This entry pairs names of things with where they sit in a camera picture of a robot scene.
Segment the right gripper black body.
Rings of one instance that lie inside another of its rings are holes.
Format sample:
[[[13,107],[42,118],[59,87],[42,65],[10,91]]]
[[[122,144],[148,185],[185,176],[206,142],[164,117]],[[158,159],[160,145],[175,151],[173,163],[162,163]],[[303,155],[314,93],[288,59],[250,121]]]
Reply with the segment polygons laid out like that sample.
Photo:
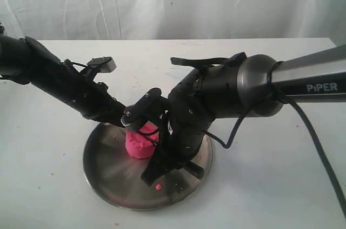
[[[184,164],[198,153],[204,137],[216,119],[214,97],[203,90],[205,78],[182,80],[168,95],[168,122],[172,128],[163,140],[162,154],[170,164]]]

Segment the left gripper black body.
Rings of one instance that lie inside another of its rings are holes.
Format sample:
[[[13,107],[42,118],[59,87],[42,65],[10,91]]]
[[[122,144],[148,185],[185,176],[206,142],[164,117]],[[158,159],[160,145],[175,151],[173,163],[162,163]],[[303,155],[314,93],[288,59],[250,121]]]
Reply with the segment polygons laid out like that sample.
[[[117,101],[108,94],[107,86],[87,78],[70,61],[61,62],[37,40],[26,37],[25,43],[33,63],[31,84],[77,110],[84,118],[102,122],[106,106]]]

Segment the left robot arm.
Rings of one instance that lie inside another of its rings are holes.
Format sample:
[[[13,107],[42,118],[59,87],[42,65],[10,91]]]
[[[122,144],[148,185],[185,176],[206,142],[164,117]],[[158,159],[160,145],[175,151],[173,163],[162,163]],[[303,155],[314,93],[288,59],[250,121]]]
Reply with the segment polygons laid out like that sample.
[[[26,36],[15,39],[1,34],[1,79],[33,86],[65,103],[88,120],[122,127],[125,105],[108,93],[108,86],[95,82],[99,73],[116,69],[112,57],[77,62],[61,61],[43,44]]]

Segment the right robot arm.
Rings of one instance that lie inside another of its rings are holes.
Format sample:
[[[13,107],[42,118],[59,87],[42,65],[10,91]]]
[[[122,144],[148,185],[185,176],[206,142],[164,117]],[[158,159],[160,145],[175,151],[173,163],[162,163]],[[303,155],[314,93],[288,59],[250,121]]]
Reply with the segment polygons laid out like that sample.
[[[159,144],[141,176],[147,185],[182,168],[202,178],[203,169],[191,161],[216,119],[269,117],[289,101],[345,100],[345,46],[288,61],[239,53],[171,62],[191,66],[192,71],[168,95]]]

